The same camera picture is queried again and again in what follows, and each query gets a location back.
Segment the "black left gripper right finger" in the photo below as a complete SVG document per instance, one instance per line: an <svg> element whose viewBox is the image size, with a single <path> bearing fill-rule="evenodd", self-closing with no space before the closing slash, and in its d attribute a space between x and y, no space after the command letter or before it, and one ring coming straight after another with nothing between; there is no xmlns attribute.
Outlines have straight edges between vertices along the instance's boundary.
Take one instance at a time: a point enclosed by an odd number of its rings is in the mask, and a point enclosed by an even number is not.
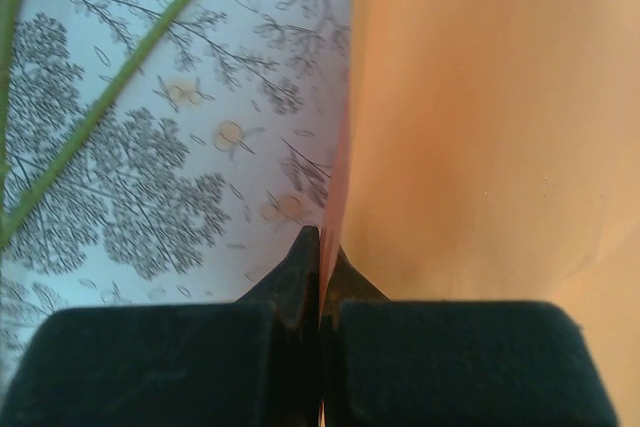
<svg viewBox="0 0 640 427"><path fill-rule="evenodd" d="M543 301L393 301L340 255L323 427L619 427L581 327Z"/></svg>

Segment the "orange wrapping paper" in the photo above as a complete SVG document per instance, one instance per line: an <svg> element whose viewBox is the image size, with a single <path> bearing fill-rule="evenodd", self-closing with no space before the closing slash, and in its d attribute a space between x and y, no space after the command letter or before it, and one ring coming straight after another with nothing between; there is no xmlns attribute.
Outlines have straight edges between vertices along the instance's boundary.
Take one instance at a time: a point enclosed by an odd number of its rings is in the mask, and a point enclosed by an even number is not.
<svg viewBox="0 0 640 427"><path fill-rule="evenodd" d="M640 427L640 0L352 0L325 250L396 299L533 299Z"/></svg>

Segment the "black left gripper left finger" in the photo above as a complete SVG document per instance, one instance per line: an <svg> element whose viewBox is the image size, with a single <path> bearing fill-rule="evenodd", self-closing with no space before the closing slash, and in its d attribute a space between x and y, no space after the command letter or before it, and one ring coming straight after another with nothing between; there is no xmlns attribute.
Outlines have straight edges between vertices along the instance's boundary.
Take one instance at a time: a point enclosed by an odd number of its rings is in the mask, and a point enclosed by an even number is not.
<svg viewBox="0 0 640 427"><path fill-rule="evenodd" d="M0 427L318 427L319 232L232 303L72 308L36 330Z"/></svg>

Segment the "pink artificial flower spray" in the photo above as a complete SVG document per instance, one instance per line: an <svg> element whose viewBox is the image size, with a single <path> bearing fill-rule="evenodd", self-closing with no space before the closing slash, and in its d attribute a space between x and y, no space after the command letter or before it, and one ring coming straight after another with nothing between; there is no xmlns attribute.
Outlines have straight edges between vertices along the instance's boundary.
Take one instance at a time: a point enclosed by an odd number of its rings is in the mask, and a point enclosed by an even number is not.
<svg viewBox="0 0 640 427"><path fill-rule="evenodd" d="M171 23L191 1L192 0L172 0L165 10L158 15L151 29L140 40L138 46L130 54L126 62L122 64L116 76L92 104L85 119L75 128L72 135L51 161L50 165L30 187L22 191L19 204L11 211L10 215L7 215L8 234L4 249L9 244L12 236L16 234L23 222L30 215L38 201L43 197L47 189L55 182L58 175L88 139L107 109L128 84L134 72L141 67L157 42L168 30Z"/></svg>

